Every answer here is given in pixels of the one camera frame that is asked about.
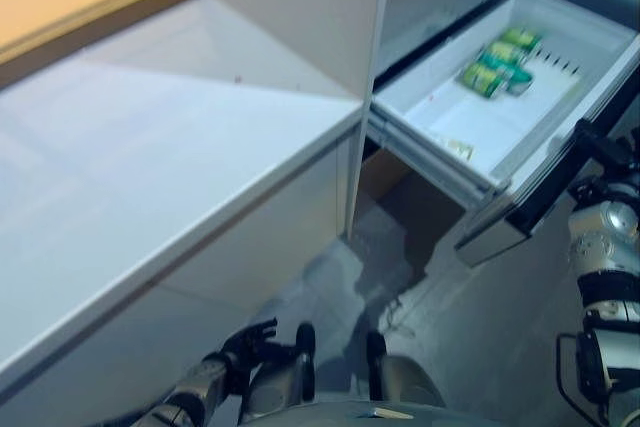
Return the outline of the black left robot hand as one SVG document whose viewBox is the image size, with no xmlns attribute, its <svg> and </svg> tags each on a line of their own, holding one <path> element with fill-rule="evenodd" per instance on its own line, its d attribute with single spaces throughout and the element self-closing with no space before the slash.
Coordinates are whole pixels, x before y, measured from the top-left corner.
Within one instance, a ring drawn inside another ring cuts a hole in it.
<svg viewBox="0 0 640 427">
<path fill-rule="evenodd" d="M 284 361 L 296 352 L 295 347 L 286 346 L 271 339 L 276 335 L 276 318 L 252 324 L 229 337 L 219 351 L 230 374 L 249 373 L 264 362 Z"/>
</svg>

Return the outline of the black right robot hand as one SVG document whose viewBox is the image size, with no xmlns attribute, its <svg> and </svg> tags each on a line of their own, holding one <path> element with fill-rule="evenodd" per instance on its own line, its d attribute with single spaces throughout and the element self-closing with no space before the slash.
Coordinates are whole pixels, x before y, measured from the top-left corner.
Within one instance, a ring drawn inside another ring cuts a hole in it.
<svg viewBox="0 0 640 427">
<path fill-rule="evenodd" d="M 584 119 L 576 123 L 573 132 L 576 147 L 614 176 L 639 173 L 639 127 L 634 126 L 630 135 L 633 141 L 625 136 L 612 140 Z"/>
</svg>

